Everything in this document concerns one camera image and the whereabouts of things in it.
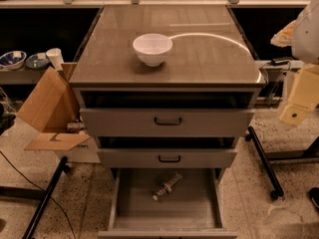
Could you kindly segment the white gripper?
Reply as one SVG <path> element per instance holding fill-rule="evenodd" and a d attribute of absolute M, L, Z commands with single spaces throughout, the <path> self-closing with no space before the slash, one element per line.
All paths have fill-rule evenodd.
<path fill-rule="evenodd" d="M 292 45 L 292 55 L 305 63 L 319 64 L 319 0 L 310 3 L 296 21 L 287 24 L 270 40 L 276 47 Z M 319 105 L 319 66 L 306 65 L 294 75 L 294 82 L 279 119 L 298 125 Z"/>

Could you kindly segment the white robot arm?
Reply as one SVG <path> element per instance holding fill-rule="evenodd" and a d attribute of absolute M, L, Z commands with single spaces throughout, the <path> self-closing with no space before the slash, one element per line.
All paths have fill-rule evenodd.
<path fill-rule="evenodd" d="M 291 47 L 292 56 L 304 62 L 294 75 L 288 100 L 279 119 L 298 125 L 319 105 L 319 0 L 311 0 L 297 19 L 275 34 L 270 43 Z"/>

